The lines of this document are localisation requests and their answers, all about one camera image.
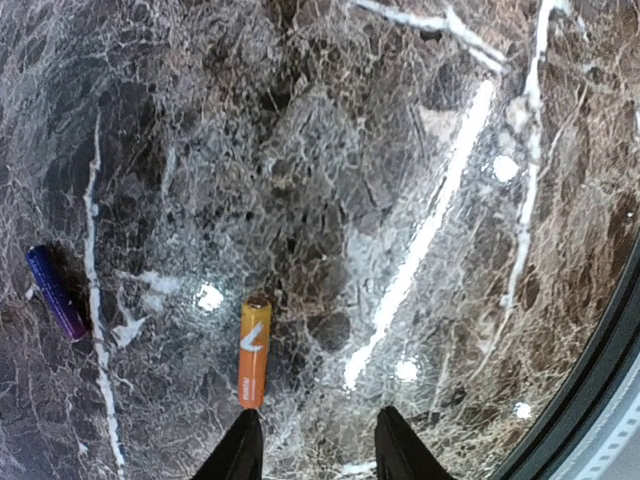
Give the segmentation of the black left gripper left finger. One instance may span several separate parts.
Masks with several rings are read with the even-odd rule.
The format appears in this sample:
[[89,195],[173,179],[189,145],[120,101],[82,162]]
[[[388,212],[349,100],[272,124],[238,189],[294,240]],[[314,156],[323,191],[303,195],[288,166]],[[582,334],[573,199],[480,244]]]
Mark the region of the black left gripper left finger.
[[259,413],[255,409],[245,409],[191,479],[260,480],[263,451]]

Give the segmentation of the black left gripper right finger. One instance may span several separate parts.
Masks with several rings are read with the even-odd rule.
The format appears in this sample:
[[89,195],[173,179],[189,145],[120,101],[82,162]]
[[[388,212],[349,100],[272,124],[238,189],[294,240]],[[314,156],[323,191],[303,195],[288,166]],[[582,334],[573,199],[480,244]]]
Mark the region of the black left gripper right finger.
[[395,407],[380,410],[374,437],[378,479],[453,479]]

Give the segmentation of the orange AAA battery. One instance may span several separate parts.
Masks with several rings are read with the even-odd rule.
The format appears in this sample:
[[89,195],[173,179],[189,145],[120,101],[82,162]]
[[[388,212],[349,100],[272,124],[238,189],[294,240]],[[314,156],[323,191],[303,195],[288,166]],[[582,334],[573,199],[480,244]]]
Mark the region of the orange AAA battery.
[[259,409],[264,403],[269,357],[272,305],[253,295],[242,305],[238,400],[245,409]]

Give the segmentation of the blue AAA battery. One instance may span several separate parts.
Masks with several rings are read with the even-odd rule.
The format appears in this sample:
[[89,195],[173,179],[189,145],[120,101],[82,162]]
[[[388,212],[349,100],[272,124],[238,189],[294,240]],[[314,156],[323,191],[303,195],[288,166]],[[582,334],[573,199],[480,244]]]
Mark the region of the blue AAA battery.
[[26,260],[44,300],[56,323],[72,341],[88,333],[86,323],[76,308],[68,290],[44,245],[31,247]]

